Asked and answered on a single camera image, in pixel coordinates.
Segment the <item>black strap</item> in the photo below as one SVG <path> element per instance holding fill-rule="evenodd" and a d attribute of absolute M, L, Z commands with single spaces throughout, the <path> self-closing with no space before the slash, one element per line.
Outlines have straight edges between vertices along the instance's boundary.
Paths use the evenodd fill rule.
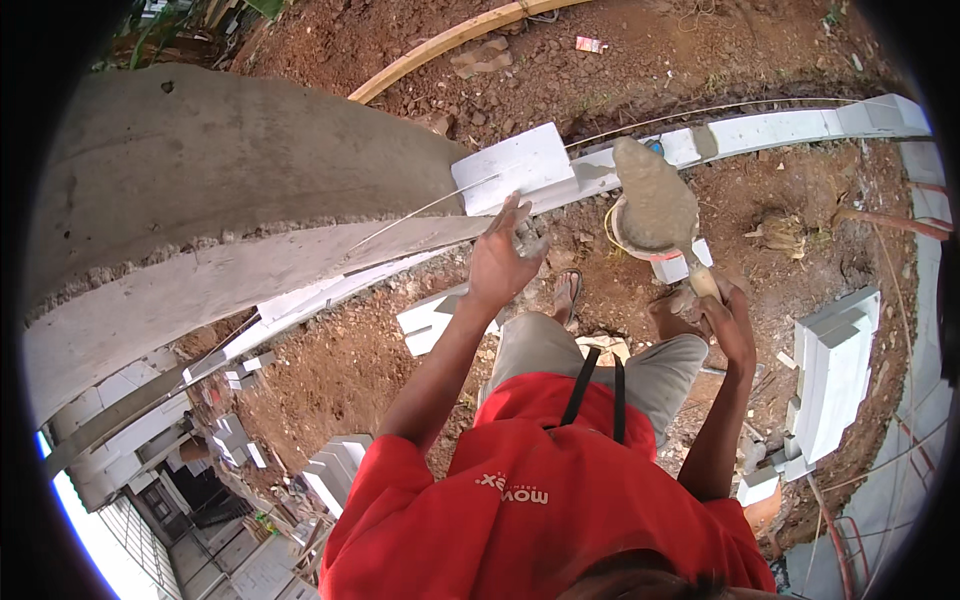
<path fill-rule="evenodd" d="M 623 444 L 623 435 L 627 428 L 627 391 L 624 381 L 623 363 L 620 357 L 613 355 L 613 441 Z"/>
<path fill-rule="evenodd" d="M 566 404 L 564 417 L 560 419 L 560 427 L 570 425 L 577 418 L 580 412 L 580 404 L 584 401 L 584 393 L 587 391 L 587 384 L 593 375 L 593 368 L 596 367 L 597 359 L 600 358 L 600 348 L 591 348 L 587 354 L 587 361 L 584 367 L 580 369 L 577 375 L 577 382 L 573 385 L 573 392 L 570 394 L 570 401 Z"/>

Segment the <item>sky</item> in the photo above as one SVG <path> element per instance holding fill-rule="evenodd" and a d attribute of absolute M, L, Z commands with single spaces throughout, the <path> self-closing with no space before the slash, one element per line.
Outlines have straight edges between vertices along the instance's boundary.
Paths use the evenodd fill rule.
<path fill-rule="evenodd" d="M 50 454 L 50 446 L 42 433 L 37 432 L 36 439 L 40 452 L 46 457 Z M 54 477 L 54 487 L 77 536 L 86 547 L 87 554 L 113 588 L 113 593 L 121 600 L 157 598 L 154 582 L 127 554 L 100 516 L 86 511 L 64 471 Z"/>

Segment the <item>hand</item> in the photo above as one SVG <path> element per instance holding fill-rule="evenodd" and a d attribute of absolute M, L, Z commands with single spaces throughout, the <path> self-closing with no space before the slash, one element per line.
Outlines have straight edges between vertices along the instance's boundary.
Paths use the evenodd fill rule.
<path fill-rule="evenodd" d="M 519 202 L 519 192 L 508 196 L 500 213 L 473 246 L 470 289 L 464 300 L 476 303 L 491 316 L 513 300 L 534 278 L 546 256 L 547 242 L 543 238 L 526 257 L 514 250 L 516 224 L 527 218 L 532 207 L 530 203 L 517 207 Z"/>
<path fill-rule="evenodd" d="M 698 298 L 693 302 L 694 317 L 702 316 L 707 320 L 730 365 L 753 376 L 756 368 L 756 346 L 754 329 L 747 313 L 747 297 L 743 290 L 720 273 L 714 271 L 713 278 L 717 282 L 723 304 L 713 296 Z"/>

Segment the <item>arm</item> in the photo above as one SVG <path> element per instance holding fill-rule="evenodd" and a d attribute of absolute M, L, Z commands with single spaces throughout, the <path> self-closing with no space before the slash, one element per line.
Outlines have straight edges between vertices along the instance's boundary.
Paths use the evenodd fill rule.
<path fill-rule="evenodd" d="M 730 496 L 740 428 L 756 370 L 747 299 L 725 277 L 714 276 L 724 303 L 707 297 L 697 299 L 694 305 L 727 355 L 727 376 L 677 475 L 677 482 L 701 502 Z"/>
<path fill-rule="evenodd" d="M 514 250 L 516 224 L 531 208 L 530 203 L 517 207 L 519 197 L 518 192 L 511 194 L 490 228 L 477 239 L 470 260 L 469 291 L 457 302 L 440 340 L 400 390 L 377 436 L 399 436 L 426 454 L 460 395 L 487 325 L 537 274 L 546 256 L 545 241 L 527 257 Z"/>

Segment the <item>dirt ground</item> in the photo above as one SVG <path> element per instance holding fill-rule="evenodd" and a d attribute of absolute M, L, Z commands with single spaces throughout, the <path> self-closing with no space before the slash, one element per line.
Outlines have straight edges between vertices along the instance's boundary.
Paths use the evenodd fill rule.
<path fill-rule="evenodd" d="M 881 290 L 884 307 L 872 368 L 878 373 L 888 361 L 888 374 L 879 388 L 871 389 L 840 449 L 819 463 L 816 478 L 826 488 L 862 472 L 872 462 L 901 394 L 906 338 L 900 327 L 894 277 L 912 322 L 915 245 L 911 236 L 880 231 L 891 255 L 892 275 L 880 238 L 869 225 L 844 222 L 831 230 L 830 217 L 840 198 L 843 205 L 863 202 L 868 209 L 910 215 L 910 194 L 896 145 L 885 141 L 801 145 L 770 151 L 763 159 L 750 155 L 715 161 L 685 171 L 684 177 L 700 199 L 702 233 L 716 268 L 743 287 L 750 299 L 757 359 L 765 365 L 767 378 L 750 400 L 746 421 L 766 438 L 768 452 L 782 447 L 786 402 L 796 394 L 797 373 L 776 358 L 781 350 L 793 353 L 794 319 L 864 285 Z M 585 274 L 578 333 L 604 331 L 625 337 L 637 354 L 646 342 L 657 341 L 645 307 L 669 288 L 654 279 L 648 263 L 615 252 L 607 241 L 603 216 L 613 200 L 595 197 L 529 221 L 538 234 L 550 238 L 552 246 L 540 274 L 512 302 L 508 313 L 548 310 L 555 274 L 575 266 Z M 764 249 L 756 238 L 744 237 L 772 211 L 802 219 L 812 236 L 803 260 Z M 257 372 L 258 385 L 251 390 L 235 394 L 222 378 L 211 377 L 207 382 L 216 386 L 222 398 L 214 412 L 235 411 L 251 438 L 274 450 L 291 472 L 302 468 L 331 436 L 376 431 L 420 363 L 404 345 L 395 315 L 417 300 L 465 281 L 468 256 L 469 245 L 451 250 L 301 325 L 274 344 L 277 361 Z M 428 466 L 437 478 L 444 476 L 459 434 L 472 424 L 476 393 L 490 375 L 496 342 L 489 335 L 477 350 L 459 403 L 428 454 Z M 723 369 L 726 360 L 714 346 L 705 364 Z M 668 443 L 658 463 L 672 475 L 679 471 L 721 380 L 701 373 L 667 430 Z M 243 466 L 243 471 L 248 483 L 268 496 L 282 475 L 276 466 L 266 470 Z M 839 510 L 855 489 L 851 485 L 828 492 L 830 508 Z M 786 484 L 783 497 L 774 529 L 780 528 L 778 539 L 785 549 L 813 537 L 817 506 L 803 480 Z M 768 551 L 765 539 L 761 547 Z"/>
<path fill-rule="evenodd" d="M 426 39 L 505 3 L 301 0 L 278 22 L 254 25 L 229 70 L 347 96 Z M 600 38 L 610 48 L 603 55 L 574 50 L 577 35 Z M 482 43 L 475 40 L 405 76 L 369 106 L 407 118 L 449 114 L 448 135 L 479 148 L 547 121 L 555 121 L 564 139 L 573 142 L 727 102 L 862 98 L 900 88 L 854 8 L 826 0 L 594 0 L 562 9 L 556 23 L 527 21 L 519 34 L 507 38 L 514 63 L 505 69 L 468 80 L 457 77 L 449 59 Z M 784 104 L 796 106 L 771 102 L 713 112 L 709 118 Z M 642 132 L 668 131 L 703 118 L 673 118 Z M 894 286 L 899 284 L 907 320 L 913 323 L 915 245 L 912 235 L 882 229 L 878 236 L 862 223 L 845 222 L 834 230 L 830 218 L 838 202 L 862 202 L 866 209 L 910 216 L 896 145 L 879 140 L 799 145 L 714 161 L 682 175 L 700 202 L 701 232 L 716 268 L 743 287 L 751 302 L 757 358 L 765 373 L 751 396 L 746 421 L 765 437 L 768 453 L 782 447 L 786 402 L 796 393 L 797 373 L 776 358 L 781 350 L 793 354 L 794 319 L 864 285 L 880 289 L 884 306 L 871 366 L 876 375 L 886 361 L 889 371 L 880 385 L 872 385 L 841 448 L 820 461 L 815 476 L 826 488 L 862 472 L 873 461 L 901 394 L 908 339 Z M 575 266 L 585 274 L 578 334 L 603 331 L 624 337 L 636 354 L 656 341 L 645 307 L 669 288 L 654 279 L 648 263 L 615 252 L 608 242 L 603 217 L 614 200 L 615 194 L 605 194 L 530 220 L 530 228 L 551 239 L 551 250 L 540 274 L 508 312 L 548 310 L 555 274 Z M 744 237 L 771 212 L 801 219 L 808 239 L 802 260 Z M 289 332 L 275 341 L 277 361 L 258 372 L 258 385 L 251 390 L 236 395 L 222 377 L 209 378 L 204 384 L 215 387 L 215 397 L 221 399 L 201 412 L 210 417 L 235 411 L 251 438 L 275 451 L 290 472 L 305 465 L 333 435 L 374 432 L 420 363 L 404 345 L 395 315 L 465 281 L 468 257 L 469 245 L 453 249 Z M 197 355 L 247 316 L 191 334 L 178 348 L 184 355 Z M 459 403 L 427 456 L 438 478 L 445 475 L 460 433 L 471 427 L 476 393 L 490 375 L 496 342 L 487 336 L 477 350 Z M 712 347 L 705 364 L 723 369 L 726 360 Z M 658 464 L 674 476 L 721 379 L 701 373 L 667 431 Z M 266 496 L 283 475 L 277 465 L 244 465 L 242 472 Z M 850 485 L 827 492 L 829 508 L 839 510 L 855 489 Z M 809 486 L 803 480 L 786 484 L 772 525 L 779 530 L 780 546 L 811 540 L 816 516 Z M 760 544 L 769 558 L 768 542 L 761 539 Z"/>

